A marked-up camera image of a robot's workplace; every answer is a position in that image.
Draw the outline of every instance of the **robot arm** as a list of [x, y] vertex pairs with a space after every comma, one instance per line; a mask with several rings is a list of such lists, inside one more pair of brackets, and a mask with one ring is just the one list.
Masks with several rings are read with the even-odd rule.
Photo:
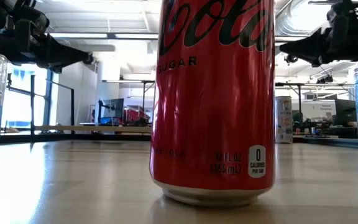
[[280, 46], [282, 52], [303, 59], [313, 67], [334, 60], [358, 61], [358, 2], [343, 0], [327, 13], [330, 28]]
[[[14, 6], [0, 0], [0, 54], [13, 64], [36, 63], [57, 73], [76, 62], [91, 64], [90, 53], [61, 45], [45, 34], [49, 20], [34, 9], [35, 5], [35, 0], [17, 0]], [[8, 17], [12, 18], [13, 29], [5, 29]]]

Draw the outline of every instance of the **table surface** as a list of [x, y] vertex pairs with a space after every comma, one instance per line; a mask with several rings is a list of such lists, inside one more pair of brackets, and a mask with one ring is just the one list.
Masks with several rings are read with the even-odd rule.
[[[310, 134], [294, 134], [293, 135], [294, 138], [319, 138], [318, 136], [312, 136]], [[325, 139], [329, 138], [329, 139], [338, 139], [339, 137], [338, 136], [326, 136], [326, 137], [323, 137]]]
[[274, 188], [251, 206], [176, 203], [149, 175], [149, 142], [0, 148], [0, 223], [358, 223], [357, 149], [277, 148]]

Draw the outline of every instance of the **ceiling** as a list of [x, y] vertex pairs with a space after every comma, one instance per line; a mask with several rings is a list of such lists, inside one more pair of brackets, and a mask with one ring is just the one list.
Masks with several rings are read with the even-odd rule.
[[[37, 0], [36, 8], [50, 19], [47, 32], [127, 32], [158, 33], [161, 0]], [[310, 35], [326, 20], [330, 6], [310, 5], [308, 0], [276, 0], [276, 34]], [[119, 58], [121, 74], [154, 75], [157, 61], [156, 40], [59, 40], [72, 47], [87, 47], [92, 51], [112, 49]], [[322, 68], [311, 68], [299, 61], [288, 65], [284, 54], [276, 56], [276, 80], [307, 82], [319, 77]], [[347, 77], [350, 62], [335, 62], [323, 66], [337, 78]]]

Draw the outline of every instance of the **computer monitor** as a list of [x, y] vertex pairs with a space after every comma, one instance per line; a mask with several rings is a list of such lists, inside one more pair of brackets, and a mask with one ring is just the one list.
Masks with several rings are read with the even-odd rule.
[[299, 113], [299, 110], [293, 110], [292, 111], [292, 120], [294, 122], [299, 122], [301, 123], [301, 118], [300, 118], [301, 114]]
[[124, 99], [103, 100], [104, 118], [122, 118], [124, 116]]
[[352, 100], [335, 100], [336, 115], [334, 125], [348, 127], [348, 122], [356, 122], [356, 102]]

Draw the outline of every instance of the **can bottom rim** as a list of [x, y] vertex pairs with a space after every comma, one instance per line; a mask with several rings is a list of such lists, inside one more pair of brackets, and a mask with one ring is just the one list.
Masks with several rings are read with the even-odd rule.
[[162, 188], [164, 195], [189, 205], [202, 207], [241, 207], [257, 201], [272, 187], [261, 190], [206, 190], [164, 184], [154, 180]]

